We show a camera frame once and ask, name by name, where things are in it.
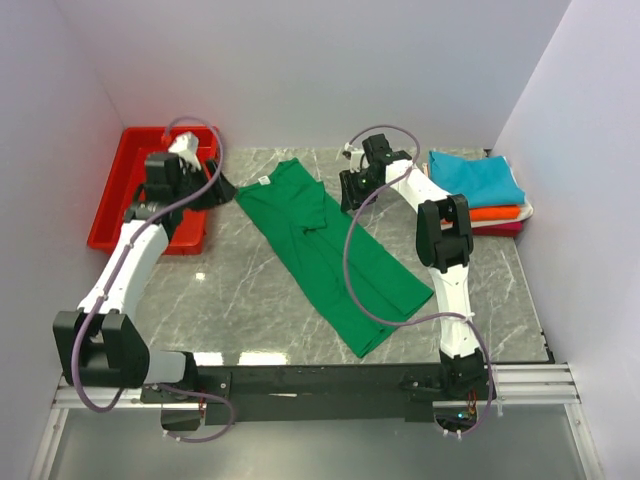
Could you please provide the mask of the green t shirt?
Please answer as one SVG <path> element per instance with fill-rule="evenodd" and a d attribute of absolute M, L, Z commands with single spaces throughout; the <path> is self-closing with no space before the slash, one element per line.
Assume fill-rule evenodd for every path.
<path fill-rule="evenodd" d="M 236 202 L 264 235 L 315 310 L 363 358 L 434 295 L 293 158 Z"/>

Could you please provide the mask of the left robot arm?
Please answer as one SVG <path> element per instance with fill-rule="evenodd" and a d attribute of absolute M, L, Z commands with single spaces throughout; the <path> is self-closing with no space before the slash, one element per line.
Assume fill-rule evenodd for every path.
<path fill-rule="evenodd" d="M 133 323 L 145 284 L 184 211 L 212 209 L 237 192 L 224 177 L 219 157 L 202 166 L 196 159 L 170 152 L 147 157 L 146 180 L 126 210 L 116 248 L 98 281 L 75 310 L 55 317 L 53 334 L 63 376 L 94 412 L 106 413 L 114 406 L 93 403 L 86 393 L 89 387 L 121 394 L 144 385 L 188 388 L 197 383 L 193 354 L 149 348 Z"/>

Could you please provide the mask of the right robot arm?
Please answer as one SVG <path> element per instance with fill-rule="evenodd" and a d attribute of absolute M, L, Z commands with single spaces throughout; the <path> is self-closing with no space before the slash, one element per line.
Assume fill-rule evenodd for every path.
<path fill-rule="evenodd" d="M 441 329 L 441 366 L 430 389 L 466 397 L 487 379 L 487 355 L 474 331 L 469 297 L 474 244 L 466 198 L 437 186 L 409 153 L 393 150 L 383 134 L 364 139 L 360 148 L 346 143 L 342 155 L 349 161 L 339 174 L 342 211 L 360 212 L 386 188 L 415 211 L 416 252 L 434 283 Z"/>

